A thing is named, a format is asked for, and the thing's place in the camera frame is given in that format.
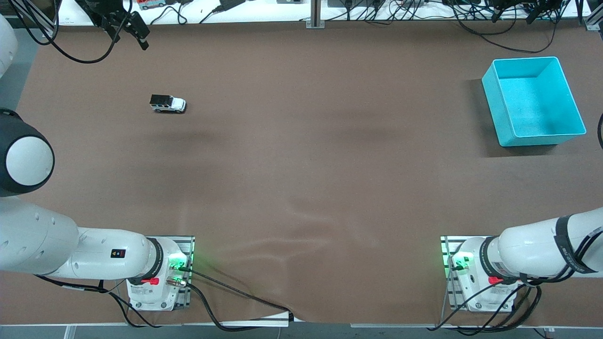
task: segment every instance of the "metal connector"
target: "metal connector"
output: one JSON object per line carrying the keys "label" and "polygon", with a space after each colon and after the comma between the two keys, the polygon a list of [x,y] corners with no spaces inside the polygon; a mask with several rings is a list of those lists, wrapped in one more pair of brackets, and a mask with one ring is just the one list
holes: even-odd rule
{"label": "metal connector", "polygon": [[165,283],[170,286],[186,287],[186,281],[184,281],[180,278],[177,278],[177,277],[168,277],[166,279]]}

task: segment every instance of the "gray floor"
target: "gray floor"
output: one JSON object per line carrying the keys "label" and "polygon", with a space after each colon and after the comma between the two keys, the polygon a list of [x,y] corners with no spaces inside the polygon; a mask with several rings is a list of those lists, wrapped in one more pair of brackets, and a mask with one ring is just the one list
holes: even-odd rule
{"label": "gray floor", "polygon": [[[25,30],[16,30],[19,39],[19,51],[15,61],[8,71],[0,78],[0,106],[16,109],[25,80],[30,71],[37,45],[31,40]],[[7,312],[10,305],[0,305],[2,311]],[[0,339],[44,338],[60,339],[65,333],[64,326],[0,326]],[[516,329],[502,334],[482,334],[492,339],[515,338],[540,338],[532,329]],[[196,339],[301,339],[301,338],[354,338],[354,339],[404,339],[404,338],[463,338],[456,332],[440,330],[428,332],[422,328],[351,328],[349,324],[312,324],[292,323],[290,327],[281,329],[279,337],[278,328],[262,328],[241,333],[221,332],[209,326],[169,326],[160,329],[129,328],[127,326],[79,326],[75,331],[76,339],[155,339],[155,338],[196,338]],[[594,339],[603,338],[603,330],[597,329],[557,329],[555,338]]]}

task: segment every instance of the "toy car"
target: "toy car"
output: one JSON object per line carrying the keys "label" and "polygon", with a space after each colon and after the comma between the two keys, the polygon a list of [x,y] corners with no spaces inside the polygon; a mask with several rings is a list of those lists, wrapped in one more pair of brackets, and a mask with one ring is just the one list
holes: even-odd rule
{"label": "toy car", "polygon": [[174,98],[171,95],[153,94],[151,96],[151,108],[157,113],[184,113],[186,101],[180,98]]}

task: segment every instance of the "brown table surface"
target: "brown table surface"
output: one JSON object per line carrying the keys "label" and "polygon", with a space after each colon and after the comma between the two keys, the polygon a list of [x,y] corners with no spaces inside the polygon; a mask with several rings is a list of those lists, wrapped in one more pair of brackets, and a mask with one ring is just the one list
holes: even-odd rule
{"label": "brown table surface", "polygon": [[[493,59],[527,55],[453,22],[328,26],[152,27],[147,51],[123,34],[96,65],[40,48],[19,114],[49,139],[56,168],[22,198],[85,227],[195,235],[196,268],[300,319],[400,324],[439,319],[441,235],[495,235],[601,206],[598,34],[564,22],[540,54],[560,59],[587,135],[507,150],[480,79]],[[551,35],[548,22],[516,26],[493,39],[539,48]],[[108,42],[98,31],[58,39],[82,58]],[[153,113],[153,93],[186,99],[188,111]],[[221,320],[275,313],[195,283]],[[545,286],[529,324],[603,326],[602,287]],[[2,273],[0,291],[2,324],[123,321],[108,296],[26,274]],[[196,298],[186,311],[148,316],[208,321]]]}

